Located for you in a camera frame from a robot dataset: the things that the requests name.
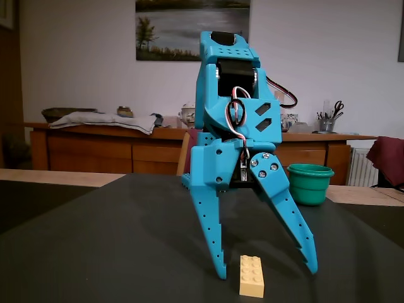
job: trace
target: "green plastic pot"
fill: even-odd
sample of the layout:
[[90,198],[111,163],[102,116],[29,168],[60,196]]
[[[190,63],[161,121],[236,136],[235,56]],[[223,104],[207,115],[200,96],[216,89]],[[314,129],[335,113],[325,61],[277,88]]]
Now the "green plastic pot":
[[329,167],[314,164],[288,166],[290,194],[296,203],[320,205],[326,199],[326,191],[334,172]]

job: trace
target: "pen holder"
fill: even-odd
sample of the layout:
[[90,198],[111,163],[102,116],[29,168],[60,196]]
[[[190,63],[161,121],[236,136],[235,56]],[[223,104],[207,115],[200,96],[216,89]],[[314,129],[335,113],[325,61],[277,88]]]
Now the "pen holder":
[[319,131],[325,131],[331,133],[334,130],[335,119],[320,119]]

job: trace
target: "yellow lego brick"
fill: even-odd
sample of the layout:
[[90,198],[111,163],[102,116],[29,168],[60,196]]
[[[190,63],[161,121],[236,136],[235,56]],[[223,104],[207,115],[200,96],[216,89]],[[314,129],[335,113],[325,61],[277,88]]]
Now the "yellow lego brick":
[[264,276],[259,257],[240,257],[240,295],[264,297]]

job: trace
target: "wooden cabinet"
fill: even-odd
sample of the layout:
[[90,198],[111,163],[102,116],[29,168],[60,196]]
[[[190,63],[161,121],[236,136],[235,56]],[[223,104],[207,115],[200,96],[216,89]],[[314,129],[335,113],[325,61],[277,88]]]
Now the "wooden cabinet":
[[[186,129],[155,129],[147,136],[117,126],[75,126],[49,129],[26,123],[31,132],[33,168],[74,172],[175,174]],[[276,149],[283,168],[291,163],[327,165],[335,171],[332,184],[344,185],[350,163],[347,140],[372,136],[283,134]]]

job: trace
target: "framed painting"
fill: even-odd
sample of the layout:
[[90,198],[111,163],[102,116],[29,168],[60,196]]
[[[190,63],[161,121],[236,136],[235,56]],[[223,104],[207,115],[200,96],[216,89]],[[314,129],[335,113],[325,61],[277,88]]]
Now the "framed painting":
[[250,0],[136,0],[136,59],[199,61],[202,31],[248,40]]

